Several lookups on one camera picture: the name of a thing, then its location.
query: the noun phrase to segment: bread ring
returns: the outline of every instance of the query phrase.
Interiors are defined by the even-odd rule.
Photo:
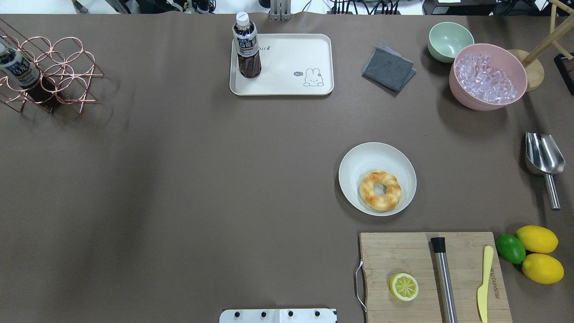
[[[384,195],[375,194],[377,183],[385,185],[387,191]],[[360,196],[373,209],[387,211],[394,208],[401,199],[401,186],[397,178],[385,171],[372,171],[363,177],[359,185]]]

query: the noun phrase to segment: folded cloth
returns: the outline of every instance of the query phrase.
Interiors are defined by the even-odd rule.
[[[363,70],[363,76],[390,90],[401,91],[416,72],[411,60],[389,47],[375,47]]]

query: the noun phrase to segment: wooden cutting board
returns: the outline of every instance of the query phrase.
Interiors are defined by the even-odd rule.
[[[445,322],[432,237],[445,237],[458,322],[481,322],[476,291],[482,284],[484,247],[490,245],[495,251],[488,286],[488,323],[512,323],[492,232],[364,232],[359,240],[367,323]],[[417,279],[418,296],[410,302],[398,300],[389,290],[391,278],[399,272]]]

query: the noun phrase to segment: bunny illustration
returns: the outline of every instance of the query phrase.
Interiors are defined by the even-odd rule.
[[[318,68],[307,68],[304,86],[323,86],[323,77]]]

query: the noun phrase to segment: yellow lemon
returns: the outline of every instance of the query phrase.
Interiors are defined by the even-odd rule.
[[[564,267],[555,258],[544,253],[531,253],[522,262],[526,277],[541,284],[554,284],[564,277]]]
[[[418,295],[417,280],[404,272],[391,278],[390,289],[391,293],[402,301],[412,301]]]
[[[549,253],[558,246],[558,238],[554,232],[542,226],[523,226],[516,231],[516,237],[526,250],[532,252]]]

